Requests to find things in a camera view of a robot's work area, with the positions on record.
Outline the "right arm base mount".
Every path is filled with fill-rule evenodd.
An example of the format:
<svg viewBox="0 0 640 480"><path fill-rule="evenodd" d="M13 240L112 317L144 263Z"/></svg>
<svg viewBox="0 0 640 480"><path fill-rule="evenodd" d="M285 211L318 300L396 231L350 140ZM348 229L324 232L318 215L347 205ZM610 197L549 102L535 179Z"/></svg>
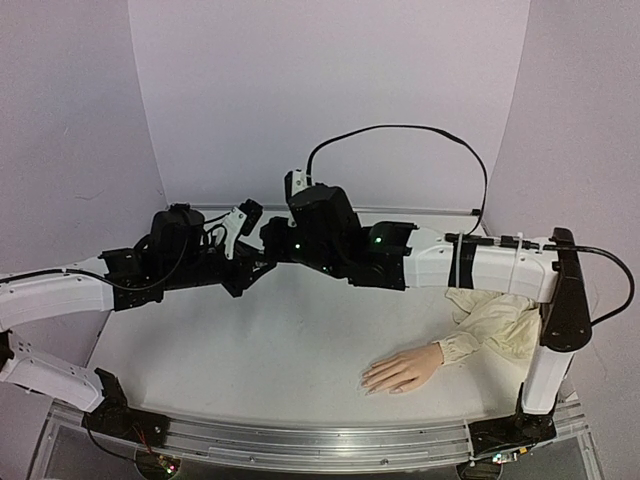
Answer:
<svg viewBox="0 0 640 480"><path fill-rule="evenodd" d="M556 437L555 407L553 405L546 414L529 414L523 411L519 399L515 412L509 416L472 422L468 426L472 456L488 458L553 440Z"/></svg>

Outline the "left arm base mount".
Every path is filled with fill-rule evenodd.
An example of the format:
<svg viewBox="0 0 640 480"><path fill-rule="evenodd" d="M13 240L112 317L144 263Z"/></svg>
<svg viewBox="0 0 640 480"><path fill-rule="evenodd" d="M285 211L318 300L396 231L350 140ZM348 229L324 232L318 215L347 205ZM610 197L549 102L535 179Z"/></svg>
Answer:
<svg viewBox="0 0 640 480"><path fill-rule="evenodd" d="M103 399L93 411L84 413L82 426L91 433L163 447L169 430L169 417L131 407L114 374L101 368L94 372L100 379Z"/></svg>

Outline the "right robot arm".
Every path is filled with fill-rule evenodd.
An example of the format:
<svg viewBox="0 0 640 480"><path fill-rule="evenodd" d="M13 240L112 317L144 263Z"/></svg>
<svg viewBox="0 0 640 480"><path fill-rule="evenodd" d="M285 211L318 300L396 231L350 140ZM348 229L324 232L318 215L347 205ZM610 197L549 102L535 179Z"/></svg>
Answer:
<svg viewBox="0 0 640 480"><path fill-rule="evenodd" d="M404 291L457 287L526 297L540 307L533 363L521 388L525 414L551 412L573 355L592 337L591 315L570 230L526 240L438 233L413 223L361 224L345 191L317 184L292 195L289 214L261 227L264 252L355 287Z"/></svg>

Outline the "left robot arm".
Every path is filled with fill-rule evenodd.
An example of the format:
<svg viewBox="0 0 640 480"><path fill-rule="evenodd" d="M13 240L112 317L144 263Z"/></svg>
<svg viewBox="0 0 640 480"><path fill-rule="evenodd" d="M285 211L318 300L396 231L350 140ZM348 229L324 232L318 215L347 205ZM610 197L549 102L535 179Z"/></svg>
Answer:
<svg viewBox="0 0 640 480"><path fill-rule="evenodd" d="M31 322L85 312L119 312L160 303L166 292L221 285L241 296L275 264L246 243L263 214L247 200L206 219L188 204L158 212L135 246L102 252L67 266L8 275L1 280L1 379L94 412L116 437L131 433L119 381L38 352L15 329Z"/></svg>

